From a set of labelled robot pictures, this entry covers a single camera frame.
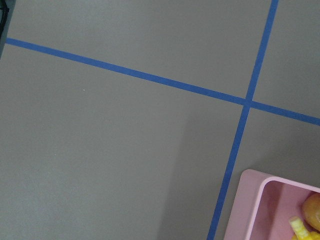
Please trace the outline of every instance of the pink bin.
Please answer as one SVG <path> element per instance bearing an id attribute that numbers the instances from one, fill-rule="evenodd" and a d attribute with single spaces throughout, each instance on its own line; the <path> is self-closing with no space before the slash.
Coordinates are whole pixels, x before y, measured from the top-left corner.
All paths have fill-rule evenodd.
<path id="1" fill-rule="evenodd" d="M 255 170 L 240 178 L 224 240 L 290 240 L 289 218 L 320 188 Z"/>

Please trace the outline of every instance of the gray surface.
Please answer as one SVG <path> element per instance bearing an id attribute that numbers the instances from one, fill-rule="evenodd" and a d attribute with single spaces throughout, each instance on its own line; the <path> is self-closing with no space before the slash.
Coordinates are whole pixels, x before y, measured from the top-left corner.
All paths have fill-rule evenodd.
<path id="1" fill-rule="evenodd" d="M 206 237 L 240 106 L 14 46 L 2 57 L 1 239 Z"/>
<path id="2" fill-rule="evenodd" d="M 320 127 L 251 109 L 216 239 L 223 239 L 241 173 L 254 169 L 320 187 Z"/>
<path id="3" fill-rule="evenodd" d="M 269 5 L 18 1 L 8 36 L 244 97 Z M 256 101 L 319 116 L 318 6 L 280 1 Z M 10 45 L 0 73 L 1 239 L 206 239 L 241 106 Z M 319 131 L 250 110 L 215 240 L 244 169 L 320 186 Z"/>
<path id="4" fill-rule="evenodd" d="M 269 5 L 267 0 L 19 1 L 10 36 L 245 97 Z"/>
<path id="5" fill-rule="evenodd" d="M 320 1 L 280 1 L 255 100 L 320 117 Z"/>

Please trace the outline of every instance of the toy food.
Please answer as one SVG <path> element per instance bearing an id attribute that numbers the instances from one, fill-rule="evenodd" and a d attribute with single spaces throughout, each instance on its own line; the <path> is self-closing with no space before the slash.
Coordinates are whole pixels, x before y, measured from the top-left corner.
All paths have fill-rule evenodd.
<path id="1" fill-rule="evenodd" d="M 302 211 L 305 221 L 320 231 L 320 193 L 315 193 L 303 203 Z"/>
<path id="2" fill-rule="evenodd" d="M 320 233 L 309 232 L 299 217 L 291 217 L 289 223 L 295 233 L 291 240 L 320 240 Z"/>

